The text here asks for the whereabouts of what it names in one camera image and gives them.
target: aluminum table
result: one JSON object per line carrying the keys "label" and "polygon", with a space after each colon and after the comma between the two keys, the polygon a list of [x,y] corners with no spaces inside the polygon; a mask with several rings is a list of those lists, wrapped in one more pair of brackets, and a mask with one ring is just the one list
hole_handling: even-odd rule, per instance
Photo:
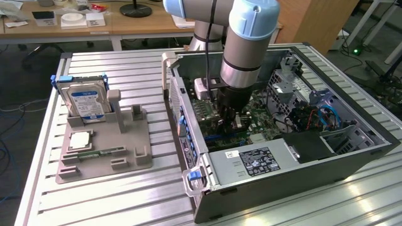
{"label": "aluminum table", "polygon": [[[300,43],[291,45],[299,48],[375,120],[402,140],[402,122],[393,115],[312,47]],[[55,184],[66,109],[53,90],[15,225],[194,225],[161,96],[160,55],[174,50],[180,49],[76,53],[59,60],[57,76],[100,75],[105,72],[110,89],[121,90],[121,108],[141,104],[146,109],[153,166]],[[323,85],[320,80],[308,75],[305,67],[303,70],[309,84],[319,88]],[[345,180],[198,225],[400,225],[400,175],[402,146],[367,164]]]}

